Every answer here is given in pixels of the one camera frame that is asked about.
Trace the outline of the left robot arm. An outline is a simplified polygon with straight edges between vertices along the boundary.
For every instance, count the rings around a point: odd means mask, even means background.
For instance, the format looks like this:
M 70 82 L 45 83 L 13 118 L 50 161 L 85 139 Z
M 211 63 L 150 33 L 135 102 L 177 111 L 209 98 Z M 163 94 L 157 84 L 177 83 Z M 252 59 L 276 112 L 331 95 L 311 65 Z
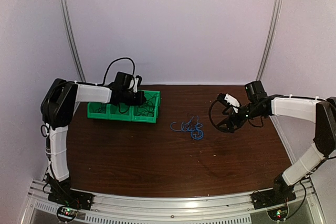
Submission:
M 139 91 L 141 76 L 118 72 L 110 84 L 66 81 L 57 78 L 52 83 L 40 106 L 43 125 L 41 133 L 46 139 L 48 183 L 52 194 L 64 205 L 71 205 L 76 197 L 70 189 L 67 166 L 66 138 L 70 122 L 78 103 L 94 102 L 118 106 L 142 105 L 146 98 Z

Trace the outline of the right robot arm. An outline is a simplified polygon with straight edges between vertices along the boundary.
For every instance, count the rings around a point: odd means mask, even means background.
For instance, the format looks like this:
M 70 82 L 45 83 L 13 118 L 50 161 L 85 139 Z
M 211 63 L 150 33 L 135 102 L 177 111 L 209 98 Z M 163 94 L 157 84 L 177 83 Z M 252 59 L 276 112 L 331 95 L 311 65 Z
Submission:
M 253 120 L 278 118 L 297 121 L 298 129 L 308 130 L 311 144 L 295 162 L 274 179 L 269 199 L 279 204 L 290 197 L 294 186 L 313 174 L 323 163 L 333 159 L 335 152 L 335 98 L 268 95 L 261 81 L 244 86 L 248 103 L 241 104 L 229 93 L 219 93 L 210 105 L 208 117 L 212 126 L 222 133 L 235 133 L 246 123 L 256 127 Z

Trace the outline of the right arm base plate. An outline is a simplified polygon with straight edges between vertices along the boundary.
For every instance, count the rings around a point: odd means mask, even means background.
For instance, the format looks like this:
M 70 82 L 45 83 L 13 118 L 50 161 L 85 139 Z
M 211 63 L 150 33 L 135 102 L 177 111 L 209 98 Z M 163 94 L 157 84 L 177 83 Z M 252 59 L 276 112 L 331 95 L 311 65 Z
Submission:
M 296 194 L 293 191 L 282 195 L 274 189 L 256 190 L 250 196 L 255 210 L 282 205 L 296 199 Z

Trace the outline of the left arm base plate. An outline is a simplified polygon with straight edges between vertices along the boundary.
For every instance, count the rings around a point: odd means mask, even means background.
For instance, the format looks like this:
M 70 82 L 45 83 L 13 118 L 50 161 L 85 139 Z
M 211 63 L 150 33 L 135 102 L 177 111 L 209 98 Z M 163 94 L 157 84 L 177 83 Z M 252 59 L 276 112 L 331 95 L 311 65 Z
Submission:
M 93 194 L 71 190 L 70 196 L 66 196 L 64 193 L 52 191 L 48 195 L 48 200 L 77 210 L 90 210 Z

